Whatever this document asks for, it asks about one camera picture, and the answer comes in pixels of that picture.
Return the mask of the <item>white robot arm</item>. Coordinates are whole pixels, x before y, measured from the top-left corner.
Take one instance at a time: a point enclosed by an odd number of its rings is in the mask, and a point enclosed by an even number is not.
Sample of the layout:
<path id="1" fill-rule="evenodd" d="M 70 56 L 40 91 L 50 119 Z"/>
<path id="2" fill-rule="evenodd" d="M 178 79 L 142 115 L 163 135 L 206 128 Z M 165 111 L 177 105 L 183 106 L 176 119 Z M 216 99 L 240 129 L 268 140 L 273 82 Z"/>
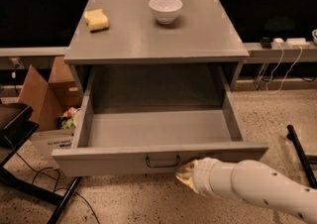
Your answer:
<path id="1" fill-rule="evenodd" d="M 317 190 L 260 162 L 205 158 L 180 167 L 175 176 L 197 194 L 246 202 L 317 224 Z"/>

